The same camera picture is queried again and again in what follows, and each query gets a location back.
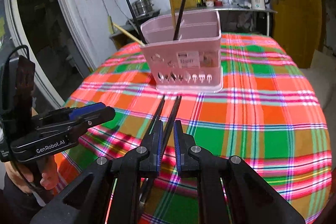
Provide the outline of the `black chopstick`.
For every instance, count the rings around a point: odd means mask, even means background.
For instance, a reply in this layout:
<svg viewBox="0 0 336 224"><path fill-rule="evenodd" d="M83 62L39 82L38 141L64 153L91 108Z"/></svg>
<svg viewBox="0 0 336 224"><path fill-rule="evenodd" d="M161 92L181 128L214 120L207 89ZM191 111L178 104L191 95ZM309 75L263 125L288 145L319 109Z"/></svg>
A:
<svg viewBox="0 0 336 224"><path fill-rule="evenodd" d="M132 18L133 18L133 21L134 21L134 23L135 23L136 29L137 29L137 31L138 31L139 37L141 38L141 41L146 45L147 42L146 42L146 40L145 40L145 38L144 38L144 36L143 36L143 33L142 33L142 31L141 31L139 22L138 22L138 20L137 20L137 18L136 18L136 16L135 16L135 13L134 13L134 11L133 11L133 9L132 9L131 3L130 3L129 0L126 0L126 3L127 3L127 6L129 7L129 10L130 10L131 16L132 16Z"/></svg>
<svg viewBox="0 0 336 224"><path fill-rule="evenodd" d="M170 135L171 135L171 131L173 129L173 124L175 121L175 118L177 116L178 110L179 110L179 106L181 104L181 99L182 96L177 96L173 108L170 112L169 115L169 119L165 125L165 128L163 130L163 142L162 142L162 148L161 148L161 153L159 156L159 163L162 163L162 159L163 159L163 155L165 153L165 149L167 147L167 143L169 141ZM140 209L144 209L145 208L145 203L148 200L149 196L150 196L150 192L153 188L154 185L154 179L153 178L147 178L143 183L142 186L140 188L140 196L139 196L139 208Z"/></svg>
<svg viewBox="0 0 336 224"><path fill-rule="evenodd" d="M176 24L175 31L174 31L173 41L178 39L179 30L180 30L181 21L182 21L182 16L183 16L183 11L184 11L184 8L185 8L185 3L186 3L186 0L181 1L181 6L180 6L180 9L179 9L179 14L178 14L178 20L177 20L177 24Z"/></svg>
<svg viewBox="0 0 336 224"><path fill-rule="evenodd" d="M141 145L144 145L145 144L145 140L146 138L151 134L151 131L154 127L154 124L155 124L155 121L160 117L161 115L161 112L162 112L162 109L163 109L163 106L164 106L164 103L165 103L165 95L163 95L162 99L160 100L160 103L157 107L157 110L155 111L154 115L153 115L153 118L151 119L148 127L147 127L147 130L146 130L146 133L145 135L143 136L142 138L142 142L141 142Z"/></svg>

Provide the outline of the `metal kitchen shelf table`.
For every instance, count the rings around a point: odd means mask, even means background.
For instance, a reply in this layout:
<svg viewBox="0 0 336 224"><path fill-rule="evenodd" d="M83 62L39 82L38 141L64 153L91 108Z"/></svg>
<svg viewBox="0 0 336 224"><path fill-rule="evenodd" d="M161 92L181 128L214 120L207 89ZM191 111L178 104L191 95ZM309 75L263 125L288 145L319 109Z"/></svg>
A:
<svg viewBox="0 0 336 224"><path fill-rule="evenodd" d="M273 36L274 15L276 11L266 8L258 10L238 5L224 5L218 7L196 7L185 11L217 11L223 32L253 33Z"/></svg>

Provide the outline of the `low metal side table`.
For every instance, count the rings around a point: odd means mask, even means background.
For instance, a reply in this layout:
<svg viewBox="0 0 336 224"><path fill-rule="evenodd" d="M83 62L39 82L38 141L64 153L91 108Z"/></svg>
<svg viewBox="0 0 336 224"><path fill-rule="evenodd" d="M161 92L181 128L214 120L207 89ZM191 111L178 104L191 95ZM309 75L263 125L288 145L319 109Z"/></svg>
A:
<svg viewBox="0 0 336 224"><path fill-rule="evenodd" d="M140 39L139 34L131 25L119 26L113 24L109 26L110 39L112 40L116 50L120 50L122 47L129 43L136 42L140 46L144 46L145 43Z"/></svg>

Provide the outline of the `wooden chopstick leaning left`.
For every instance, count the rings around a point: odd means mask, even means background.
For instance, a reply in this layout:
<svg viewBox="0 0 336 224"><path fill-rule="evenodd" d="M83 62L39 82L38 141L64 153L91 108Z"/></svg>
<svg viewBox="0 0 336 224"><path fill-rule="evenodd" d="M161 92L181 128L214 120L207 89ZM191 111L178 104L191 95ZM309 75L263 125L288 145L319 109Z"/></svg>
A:
<svg viewBox="0 0 336 224"><path fill-rule="evenodd" d="M121 31L124 35L126 35L128 38L134 40L135 42L137 42L139 45L144 46L145 44L137 39L135 36L133 36L131 33L129 33L128 31L126 31L125 29L123 29L121 26L117 25L116 23L112 23L113 27L116 27L119 31Z"/></svg>

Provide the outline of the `plaid colourful tablecloth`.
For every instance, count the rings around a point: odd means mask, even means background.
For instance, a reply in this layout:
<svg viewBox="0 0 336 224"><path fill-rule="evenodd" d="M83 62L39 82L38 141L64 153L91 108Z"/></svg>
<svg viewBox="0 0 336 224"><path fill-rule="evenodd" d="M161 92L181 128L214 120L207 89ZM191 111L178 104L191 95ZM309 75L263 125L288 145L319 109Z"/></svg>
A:
<svg viewBox="0 0 336 224"><path fill-rule="evenodd" d="M182 96L177 119L214 155L242 157L305 219L314 222L331 188L327 123L309 81L266 36L223 34L223 88ZM91 128L78 146L56 155L60 192L97 157L137 147L162 94L137 43L98 67L68 98L68 107L102 102L114 120Z"/></svg>

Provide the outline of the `pink plastic utensil holder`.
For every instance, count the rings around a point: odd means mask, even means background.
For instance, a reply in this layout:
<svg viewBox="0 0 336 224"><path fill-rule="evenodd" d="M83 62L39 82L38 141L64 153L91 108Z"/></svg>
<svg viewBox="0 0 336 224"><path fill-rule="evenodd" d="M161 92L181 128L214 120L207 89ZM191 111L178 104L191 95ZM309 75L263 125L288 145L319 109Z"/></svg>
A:
<svg viewBox="0 0 336 224"><path fill-rule="evenodd" d="M171 15L141 25L146 44L141 50L160 92L216 93L223 87L221 23L215 10L182 15L177 40Z"/></svg>

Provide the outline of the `black induction cooktop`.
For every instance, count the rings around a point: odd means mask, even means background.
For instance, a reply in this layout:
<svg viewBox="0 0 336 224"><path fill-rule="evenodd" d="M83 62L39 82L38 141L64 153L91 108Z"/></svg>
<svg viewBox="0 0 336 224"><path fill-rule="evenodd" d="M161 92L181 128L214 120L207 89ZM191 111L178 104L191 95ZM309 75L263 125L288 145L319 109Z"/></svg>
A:
<svg viewBox="0 0 336 224"><path fill-rule="evenodd" d="M160 9L155 9L155 10L150 11L148 13L136 16L136 19L138 20L139 24L143 24L147 20L149 20L153 17L159 16L160 11L161 11Z"/></svg>

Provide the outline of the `wooden chopstick in holder centre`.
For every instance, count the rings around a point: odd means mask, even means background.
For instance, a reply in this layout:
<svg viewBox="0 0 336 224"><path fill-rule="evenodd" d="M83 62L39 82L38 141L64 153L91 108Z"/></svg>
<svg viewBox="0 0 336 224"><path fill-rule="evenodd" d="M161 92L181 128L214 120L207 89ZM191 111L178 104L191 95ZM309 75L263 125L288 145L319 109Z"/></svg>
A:
<svg viewBox="0 0 336 224"><path fill-rule="evenodd" d="M175 30L175 28L176 28L176 17L175 17L174 3L173 3L173 0L169 0L169 2L170 2L172 26L173 26L173 29Z"/></svg>

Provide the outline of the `stainless steel steamer pot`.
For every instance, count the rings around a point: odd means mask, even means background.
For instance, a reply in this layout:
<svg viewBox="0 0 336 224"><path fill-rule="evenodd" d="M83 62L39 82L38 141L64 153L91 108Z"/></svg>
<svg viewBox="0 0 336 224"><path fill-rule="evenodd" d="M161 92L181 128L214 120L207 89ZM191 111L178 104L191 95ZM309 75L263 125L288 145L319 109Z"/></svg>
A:
<svg viewBox="0 0 336 224"><path fill-rule="evenodd" d="M131 4L135 16L143 16L153 11L153 0L136 0Z"/></svg>

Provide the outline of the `red lidded jar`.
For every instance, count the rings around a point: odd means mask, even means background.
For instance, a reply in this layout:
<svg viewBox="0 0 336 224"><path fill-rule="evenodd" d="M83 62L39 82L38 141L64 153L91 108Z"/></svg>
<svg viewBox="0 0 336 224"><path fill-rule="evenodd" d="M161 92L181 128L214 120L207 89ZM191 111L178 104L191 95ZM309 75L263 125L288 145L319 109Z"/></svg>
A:
<svg viewBox="0 0 336 224"><path fill-rule="evenodd" d="M214 0L205 0L206 7L214 7Z"/></svg>

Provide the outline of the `yellow wooden door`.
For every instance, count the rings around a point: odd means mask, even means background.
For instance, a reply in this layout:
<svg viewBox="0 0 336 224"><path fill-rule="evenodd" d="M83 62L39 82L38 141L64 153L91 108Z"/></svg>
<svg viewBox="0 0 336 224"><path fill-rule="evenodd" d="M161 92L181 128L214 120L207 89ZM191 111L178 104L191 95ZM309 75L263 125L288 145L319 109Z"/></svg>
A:
<svg viewBox="0 0 336 224"><path fill-rule="evenodd" d="M299 68L309 68L326 34L325 0L271 0L273 38Z"/></svg>

